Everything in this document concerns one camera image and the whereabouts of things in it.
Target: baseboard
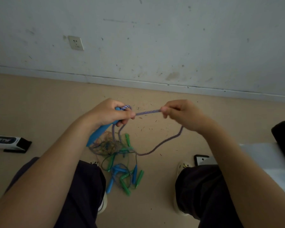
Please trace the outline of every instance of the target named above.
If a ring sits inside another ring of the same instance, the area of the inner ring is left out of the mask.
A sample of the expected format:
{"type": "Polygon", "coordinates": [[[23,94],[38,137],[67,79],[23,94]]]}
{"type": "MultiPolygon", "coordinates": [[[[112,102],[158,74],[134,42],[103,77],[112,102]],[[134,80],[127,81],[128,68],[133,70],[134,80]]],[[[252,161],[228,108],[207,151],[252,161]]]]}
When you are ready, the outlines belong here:
{"type": "Polygon", "coordinates": [[[271,94],[255,93],[255,92],[203,88],[195,86],[169,85],[169,84],[153,83],[145,81],[132,81],[132,80],[123,80],[118,78],[88,76],[88,75],[75,74],[75,73],[60,73],[53,71],[13,68],[6,66],[0,66],[0,73],[19,75],[19,76],[30,76],[30,77],[40,77],[40,78],[49,78],[49,79],[58,79],[58,80],[67,80],[67,81],[95,83],[102,85],[114,85],[114,86],[140,88],[148,90],[210,95],[210,96],[219,96],[226,98],[243,98],[251,100],[261,100],[261,101],[277,101],[285,103],[285,96],[283,95],[271,95],[271,94]]]}

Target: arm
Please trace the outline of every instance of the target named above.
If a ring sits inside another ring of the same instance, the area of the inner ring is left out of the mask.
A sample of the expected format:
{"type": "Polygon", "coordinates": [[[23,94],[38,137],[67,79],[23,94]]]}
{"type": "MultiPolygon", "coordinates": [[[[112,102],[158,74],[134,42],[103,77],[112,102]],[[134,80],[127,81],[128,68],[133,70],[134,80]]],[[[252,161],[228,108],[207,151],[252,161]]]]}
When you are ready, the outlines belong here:
{"type": "Polygon", "coordinates": [[[244,227],[285,227],[284,191],[221,126],[188,100],[170,101],[161,111],[205,138],[244,227]]]}
{"type": "Polygon", "coordinates": [[[53,227],[72,183],[79,158],[92,131],[134,118],[123,103],[107,99],[73,122],[61,137],[0,199],[0,227],[53,227]]]}

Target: wall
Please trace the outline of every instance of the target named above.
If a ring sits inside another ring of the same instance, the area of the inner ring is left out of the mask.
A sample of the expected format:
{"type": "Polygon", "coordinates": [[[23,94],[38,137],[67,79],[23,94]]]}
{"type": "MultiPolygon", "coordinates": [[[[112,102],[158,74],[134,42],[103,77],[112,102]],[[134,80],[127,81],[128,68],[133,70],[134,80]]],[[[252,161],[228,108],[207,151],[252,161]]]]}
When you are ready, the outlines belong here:
{"type": "Polygon", "coordinates": [[[0,73],[285,102],[285,0],[0,0],[0,73]]]}

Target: person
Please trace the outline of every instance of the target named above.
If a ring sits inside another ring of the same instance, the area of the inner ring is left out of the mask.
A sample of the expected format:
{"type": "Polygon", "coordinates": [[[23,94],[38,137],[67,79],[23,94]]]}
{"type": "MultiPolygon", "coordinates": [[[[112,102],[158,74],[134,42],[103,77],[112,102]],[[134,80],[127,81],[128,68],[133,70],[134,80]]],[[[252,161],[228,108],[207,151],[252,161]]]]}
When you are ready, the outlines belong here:
{"type": "MultiPolygon", "coordinates": [[[[74,121],[39,158],[23,166],[0,199],[0,227],[96,227],[105,179],[97,165],[79,161],[93,130],[135,112],[107,99],[74,121]]],[[[168,116],[207,141],[217,165],[177,167],[175,206],[199,227],[283,227],[285,193],[214,120],[188,100],[167,102],[168,116]]]]}

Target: pant leg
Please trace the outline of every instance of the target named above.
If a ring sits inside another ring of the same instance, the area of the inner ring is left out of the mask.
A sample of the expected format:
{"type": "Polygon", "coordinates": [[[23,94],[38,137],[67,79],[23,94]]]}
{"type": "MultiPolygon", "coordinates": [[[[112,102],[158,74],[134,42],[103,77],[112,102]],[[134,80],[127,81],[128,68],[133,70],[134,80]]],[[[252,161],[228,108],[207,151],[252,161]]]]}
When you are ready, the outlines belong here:
{"type": "MultiPolygon", "coordinates": [[[[8,191],[37,160],[38,157],[34,157],[30,162],[25,164],[16,173],[6,191],[8,191]]],[[[79,161],[70,190],[54,227],[95,228],[98,208],[105,193],[105,185],[105,177],[97,165],[79,161]]]]}
{"type": "Polygon", "coordinates": [[[176,201],[199,227],[243,227],[218,165],[185,168],[175,183],[176,201]]]}

